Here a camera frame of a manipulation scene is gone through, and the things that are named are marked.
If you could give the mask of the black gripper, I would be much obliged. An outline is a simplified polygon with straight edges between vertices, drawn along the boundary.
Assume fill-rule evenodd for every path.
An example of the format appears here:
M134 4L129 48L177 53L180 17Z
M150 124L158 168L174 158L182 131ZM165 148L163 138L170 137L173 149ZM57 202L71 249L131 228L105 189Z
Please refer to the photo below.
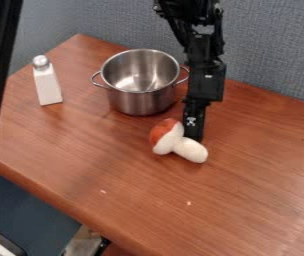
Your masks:
M205 127L205 108L222 100L226 65L220 60L188 61L189 81L182 100L184 135L197 142L202 141Z

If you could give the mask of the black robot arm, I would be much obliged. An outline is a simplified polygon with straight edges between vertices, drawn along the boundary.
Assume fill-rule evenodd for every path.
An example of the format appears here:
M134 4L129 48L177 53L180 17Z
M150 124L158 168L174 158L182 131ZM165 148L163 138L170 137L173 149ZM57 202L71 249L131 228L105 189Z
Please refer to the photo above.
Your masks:
M205 111L222 100L226 65L220 0L153 0L153 10L169 24L184 47L189 68L188 90L182 100L184 136L200 142Z

